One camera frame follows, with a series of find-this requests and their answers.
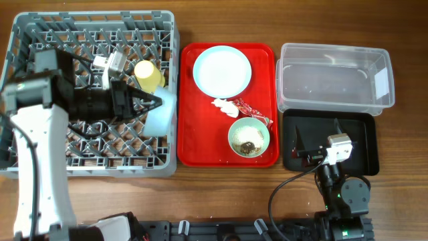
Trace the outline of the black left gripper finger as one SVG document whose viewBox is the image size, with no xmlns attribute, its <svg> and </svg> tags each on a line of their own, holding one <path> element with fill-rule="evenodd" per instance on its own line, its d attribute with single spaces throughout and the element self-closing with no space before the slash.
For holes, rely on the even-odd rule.
<svg viewBox="0 0 428 241">
<path fill-rule="evenodd" d="M 147 93 L 141 89 L 129 87 L 128 91 L 130 92 L 130 95 L 133 98 L 137 98 L 137 99 L 144 100 L 144 101 L 162 102 L 162 99 L 160 97 L 157 97 L 153 94 Z"/>
<path fill-rule="evenodd" d="M 130 119 L 138 118 L 151 110 L 162 106 L 162 102 L 133 102 L 131 104 Z"/>
</svg>

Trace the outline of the light blue bowl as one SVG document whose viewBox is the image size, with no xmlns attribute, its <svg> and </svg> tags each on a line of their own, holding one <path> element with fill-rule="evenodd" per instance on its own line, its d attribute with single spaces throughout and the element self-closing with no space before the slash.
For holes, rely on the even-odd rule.
<svg viewBox="0 0 428 241">
<path fill-rule="evenodd" d="M 177 104 L 175 94 L 158 86 L 154 95 L 162 100 L 162 104 L 148 112 L 142 132 L 144 137 L 163 137 L 167 135 L 175 113 Z"/>
</svg>

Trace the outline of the yellow plastic cup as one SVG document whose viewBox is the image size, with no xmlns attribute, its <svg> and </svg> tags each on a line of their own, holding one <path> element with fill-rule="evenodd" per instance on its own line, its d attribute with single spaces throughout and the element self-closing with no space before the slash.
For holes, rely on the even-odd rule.
<svg viewBox="0 0 428 241">
<path fill-rule="evenodd" d="M 154 93 L 157 87 L 165 86 L 165 77 L 151 61 L 138 62 L 134 67 L 134 75 L 145 92 Z"/>
</svg>

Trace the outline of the green bowl with rice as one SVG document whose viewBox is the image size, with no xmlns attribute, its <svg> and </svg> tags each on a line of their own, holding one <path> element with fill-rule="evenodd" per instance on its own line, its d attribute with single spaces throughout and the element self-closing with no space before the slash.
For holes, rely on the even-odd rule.
<svg viewBox="0 0 428 241">
<path fill-rule="evenodd" d="M 245 117 L 230 126 L 227 140 L 232 151 L 240 157 L 256 158 L 268 149 L 270 132 L 260 120 Z"/>
</svg>

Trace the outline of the white napkin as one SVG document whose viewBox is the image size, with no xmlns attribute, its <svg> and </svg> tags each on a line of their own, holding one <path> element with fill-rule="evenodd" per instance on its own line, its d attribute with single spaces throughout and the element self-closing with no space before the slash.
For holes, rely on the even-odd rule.
<svg viewBox="0 0 428 241">
<path fill-rule="evenodd" d="M 214 104 L 215 107 L 220 108 L 220 111 L 225 113 L 227 116 L 237 118 L 239 115 L 239 109 L 234 105 L 232 101 L 216 98 L 212 102 L 212 104 Z"/>
</svg>

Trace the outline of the light blue plate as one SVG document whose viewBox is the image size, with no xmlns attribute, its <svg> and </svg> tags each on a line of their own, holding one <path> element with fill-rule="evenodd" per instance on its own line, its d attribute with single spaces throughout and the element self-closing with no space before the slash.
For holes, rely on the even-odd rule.
<svg viewBox="0 0 428 241">
<path fill-rule="evenodd" d="M 213 98 L 231 98 L 249 85 L 252 68 L 247 56 L 231 46 L 204 50 L 193 65 L 193 79 L 201 92 Z"/>
</svg>

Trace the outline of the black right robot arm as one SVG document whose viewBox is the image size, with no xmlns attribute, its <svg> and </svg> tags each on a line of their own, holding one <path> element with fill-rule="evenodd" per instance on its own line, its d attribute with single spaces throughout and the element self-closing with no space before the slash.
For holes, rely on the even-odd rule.
<svg viewBox="0 0 428 241">
<path fill-rule="evenodd" d="M 314 227 L 320 240 L 374 240 L 368 214 L 370 183 L 362 176 L 345 175 L 340 164 L 352 154 L 354 143 L 342 132 L 336 119 L 337 133 L 327 137 L 328 144 L 317 149 L 304 146 L 300 130 L 295 128 L 292 157 L 314 167 L 314 179 L 322 195 L 325 210 L 314 216 Z"/>
</svg>

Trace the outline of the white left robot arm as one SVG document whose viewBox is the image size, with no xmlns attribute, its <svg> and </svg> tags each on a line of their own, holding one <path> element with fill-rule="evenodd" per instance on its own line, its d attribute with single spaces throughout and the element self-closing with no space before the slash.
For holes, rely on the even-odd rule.
<svg viewBox="0 0 428 241">
<path fill-rule="evenodd" d="M 71 122 L 123 122 L 164 104 L 120 80 L 76 88 L 77 59 L 85 60 L 57 48 L 39 51 L 33 73 L 12 77 L 3 89 L 1 117 L 14 130 L 19 168 L 16 240 L 42 240 L 56 228 L 76 225 L 65 153 Z"/>
</svg>

